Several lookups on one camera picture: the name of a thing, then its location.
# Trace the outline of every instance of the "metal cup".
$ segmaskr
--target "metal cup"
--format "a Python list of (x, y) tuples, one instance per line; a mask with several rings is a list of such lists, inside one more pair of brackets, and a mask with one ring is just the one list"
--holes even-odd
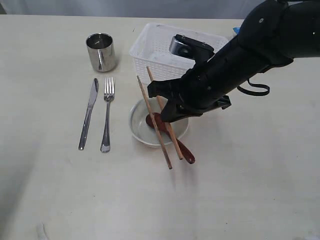
[(108, 72), (116, 66), (114, 41), (110, 35), (95, 33), (85, 43), (94, 70)]

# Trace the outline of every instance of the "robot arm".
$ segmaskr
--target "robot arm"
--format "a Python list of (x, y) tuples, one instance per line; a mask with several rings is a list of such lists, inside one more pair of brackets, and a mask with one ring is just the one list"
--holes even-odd
[(294, 58), (320, 57), (320, 1), (289, 5), (266, 0), (216, 54), (209, 45), (181, 35), (174, 37), (170, 51), (194, 59), (195, 65), (181, 78), (148, 86), (149, 97), (168, 99), (162, 120), (174, 122), (226, 109), (231, 106), (226, 94), (254, 75), (289, 65)]

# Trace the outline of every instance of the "wooden spoon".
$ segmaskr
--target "wooden spoon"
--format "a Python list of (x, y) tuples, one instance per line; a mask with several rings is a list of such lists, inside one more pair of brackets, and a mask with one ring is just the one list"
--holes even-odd
[[(154, 114), (154, 119), (155, 119), (156, 125), (158, 126), (159, 131), (167, 134), (170, 138), (170, 133), (167, 130), (165, 123), (161, 120), (160, 113), (154, 112), (153, 114)], [(146, 116), (145, 122), (146, 124), (148, 124), (149, 127), (154, 128), (154, 125), (152, 123), (152, 120), (149, 114)], [(189, 164), (194, 164), (196, 162), (196, 159), (195, 159), (195, 156), (192, 154), (192, 152), (178, 139), (176, 141), (178, 142), (178, 145), (180, 147), (180, 150), (185, 160)]]

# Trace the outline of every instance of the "knife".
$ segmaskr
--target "knife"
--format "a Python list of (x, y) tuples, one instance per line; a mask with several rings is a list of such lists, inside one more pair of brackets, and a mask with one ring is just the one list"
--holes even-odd
[(83, 150), (86, 145), (91, 113), (92, 113), (92, 110), (94, 109), (94, 105), (98, 95), (98, 90), (99, 90), (99, 83), (98, 83), (98, 79), (95, 78), (91, 86), (88, 107), (86, 108), (85, 119), (83, 123), (81, 137), (80, 137), (79, 150)]

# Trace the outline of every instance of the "chopstick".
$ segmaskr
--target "chopstick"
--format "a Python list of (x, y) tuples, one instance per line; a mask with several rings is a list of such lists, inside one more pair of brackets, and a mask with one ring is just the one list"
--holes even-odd
[(149, 115), (151, 117), (151, 120), (152, 120), (152, 123), (153, 123), (153, 126), (154, 126), (154, 130), (155, 130), (155, 133), (156, 133), (156, 136), (158, 137), (159, 139), (159, 142), (160, 142), (160, 145), (161, 145), (161, 148), (162, 148), (162, 151), (163, 151), (163, 155), (165, 157), (165, 160), (166, 160), (166, 163), (168, 164), (168, 168), (169, 169), (172, 169), (172, 165), (171, 165), (171, 162), (170, 162), (170, 159), (169, 159), (169, 156), (168, 156), (168, 153), (167, 153), (167, 150), (166, 150), (166, 147), (165, 147), (165, 144), (164, 144), (164, 141), (161, 137), (161, 134), (159, 132), (159, 129), (158, 129), (158, 126), (157, 126), (157, 122), (155, 120), (155, 116), (154, 116), (154, 112), (152, 111), (151, 109), (151, 106), (149, 104), (149, 101), (148, 101), (148, 97), (146, 95), (146, 92), (144, 90), (144, 87), (142, 86), (142, 83), (140, 81), (140, 78), (139, 76), (136, 76), (136, 78), (138, 79), (138, 83), (139, 83), (139, 86), (140, 86), (140, 89), (141, 89), (141, 93), (143, 95), (143, 99), (145, 101), (145, 104), (146, 104), (146, 107), (148, 108), (148, 112), (149, 112)]
[[(150, 68), (148, 66), (146, 67), (146, 70), (148, 71), (149, 78), (150, 78), (151, 82), (153, 82), (154, 81), (154, 77), (152, 76), (152, 73), (151, 73)], [(156, 96), (156, 99), (157, 99), (158, 104), (160, 106), (160, 109), (162, 111), (164, 109), (164, 107), (165, 107), (165, 104), (164, 104), (164, 102), (163, 102), (163, 100), (162, 100), (162, 98), (160, 96)], [(181, 152), (181, 149), (179, 147), (179, 144), (177, 142), (176, 134), (175, 134), (171, 124), (169, 122), (165, 122), (164, 125), (165, 125), (166, 129), (168, 130), (168, 132), (170, 134), (170, 138), (171, 138), (171, 140), (173, 142), (174, 148), (176, 150), (176, 153), (178, 154), (179, 159), (180, 160), (184, 159), (184, 156), (183, 156), (183, 154)]]

